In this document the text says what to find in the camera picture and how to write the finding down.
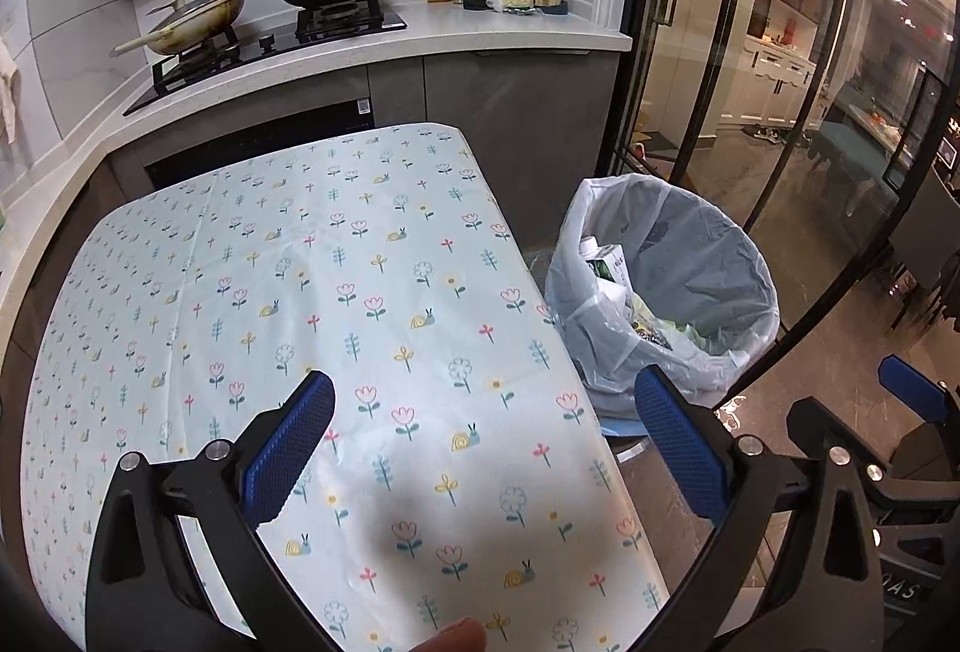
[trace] floral tablecloth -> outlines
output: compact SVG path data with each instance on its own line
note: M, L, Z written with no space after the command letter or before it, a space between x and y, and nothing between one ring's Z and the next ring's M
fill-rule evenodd
M190 179L86 241L42 342L21 476L32 576L75 641L120 455L233 439L311 368L336 415L258 533L344 649L407 649L473 615L490 649L616 652L666 600L496 200L462 134L426 124Z

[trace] garbage bag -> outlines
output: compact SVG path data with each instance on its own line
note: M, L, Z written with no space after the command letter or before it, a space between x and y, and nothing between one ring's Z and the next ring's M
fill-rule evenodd
M637 335L581 259L586 235L622 246L632 288L651 312L700 340L668 348ZM608 421L637 420L632 389L642 368L659 365L688 401L712 406L779 328L770 271L746 233L706 200L639 174L580 184L547 271L546 302L608 434L645 432Z

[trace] blue gripper pad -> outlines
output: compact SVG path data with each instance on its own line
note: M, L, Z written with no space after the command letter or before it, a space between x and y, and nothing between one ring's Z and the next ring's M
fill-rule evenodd
M634 403L690 510L718 526L727 513L727 474L707 440L683 411L683 406L689 404L655 365L637 374ZM713 417L709 409L704 412ZM714 420L723 427L715 417Z
M925 422L945 422L947 403L944 391L936 384L897 357L890 354L880 360L877 381L891 395L906 403Z
M261 425L257 421L261 417L265 417L265 423L280 419L241 477L240 509L249 526L256 529L258 524L277 518L330 427L334 402L333 382L326 374L312 371L280 411L259 414L244 432L246 435Z

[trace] pan handle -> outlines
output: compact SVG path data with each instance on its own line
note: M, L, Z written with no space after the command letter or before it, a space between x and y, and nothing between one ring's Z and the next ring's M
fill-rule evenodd
M156 30L155 32L147 32L143 37L136 37L134 40L128 40L123 45L118 45L116 48L110 50L110 58L113 59L114 56L120 56L121 54L126 54L127 51L133 51L134 48L139 48L141 45L148 45L156 40L160 40L167 34L167 30Z

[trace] gas stove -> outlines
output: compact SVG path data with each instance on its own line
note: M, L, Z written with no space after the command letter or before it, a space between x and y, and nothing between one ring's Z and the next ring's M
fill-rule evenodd
M299 11L296 24L261 32L257 40L241 42L232 29L227 29L227 32L205 40L190 51L155 62L152 66L154 84L124 111L124 115L241 64L251 64L318 43L406 28L406 22L390 8L381 6L379 0L356 0L315 11Z

